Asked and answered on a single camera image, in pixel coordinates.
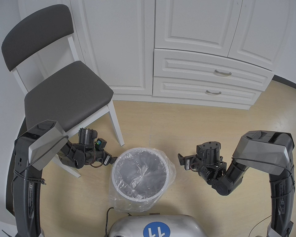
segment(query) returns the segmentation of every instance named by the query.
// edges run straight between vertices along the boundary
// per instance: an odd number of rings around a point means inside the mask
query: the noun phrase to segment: chair
[[[112,97],[113,91],[91,69],[79,61],[72,37],[69,8],[58,4],[46,7],[19,22],[5,37],[2,54],[25,94],[27,128],[46,119],[58,121],[69,137],[96,119],[109,113],[119,144],[124,145]],[[74,62],[51,75],[28,91],[17,66],[54,41],[67,37]],[[79,177],[76,169],[54,162]]]

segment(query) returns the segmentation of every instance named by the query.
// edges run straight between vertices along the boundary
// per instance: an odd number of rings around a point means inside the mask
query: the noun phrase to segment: chair seat
[[[27,128],[50,119],[67,132],[107,105],[113,91],[83,62],[76,61],[45,79],[25,97]]]

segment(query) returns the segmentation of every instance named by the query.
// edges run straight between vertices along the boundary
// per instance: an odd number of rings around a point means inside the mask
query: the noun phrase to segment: transparent tape
[[[175,165],[161,150],[133,148],[115,161],[109,185],[111,206],[121,212],[149,210],[176,178]]]

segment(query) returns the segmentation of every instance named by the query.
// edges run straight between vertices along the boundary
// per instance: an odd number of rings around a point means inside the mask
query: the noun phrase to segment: metal handle
[[[210,92],[208,90],[206,90],[205,92],[209,93],[209,94],[212,94],[212,95],[219,95],[219,94],[222,94],[222,92],[218,92],[218,93],[215,93],[215,92]]]
[[[219,73],[219,74],[222,74],[222,75],[225,75],[225,76],[230,76],[232,74],[231,72],[229,72],[229,73],[219,72],[218,70],[215,70],[215,73]]]

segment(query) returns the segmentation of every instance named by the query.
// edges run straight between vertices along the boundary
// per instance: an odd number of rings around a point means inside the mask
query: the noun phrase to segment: white chair frame
[[[74,45],[72,35],[68,35],[67,39],[68,39],[68,42],[69,42],[69,46],[70,46],[74,61],[79,61],[78,54],[77,54],[77,51],[76,51],[76,48],[75,48],[75,45]],[[12,73],[13,73],[14,77],[16,78],[20,88],[22,89],[22,91],[26,95],[28,93],[28,90],[27,90],[26,86],[24,85],[24,83],[23,83],[23,81],[22,81],[22,79],[20,77],[20,74],[18,73],[16,67],[12,70]],[[75,135],[79,131],[80,128],[88,126],[89,124],[91,124],[92,122],[94,122],[98,118],[102,117],[106,113],[109,113],[111,121],[112,121],[113,128],[115,130],[117,140],[118,140],[119,144],[121,146],[123,146],[124,141],[123,141],[122,133],[121,133],[121,130],[120,130],[120,127],[119,127],[119,123],[118,123],[118,120],[117,120],[117,116],[116,116],[116,112],[115,112],[115,108],[114,108],[112,99],[109,102],[109,104],[105,105],[103,108],[99,109],[97,112],[90,115],[88,118],[83,120],[80,124],[78,124],[75,127],[71,128],[68,132],[66,132],[66,134],[69,136],[69,138],[72,137],[73,135]],[[78,178],[78,177],[81,176],[77,169],[66,166],[66,165],[63,165],[61,163],[58,155],[55,155],[55,157],[52,160],[57,165],[61,166],[63,169],[67,170],[69,173],[73,174],[75,177]]]

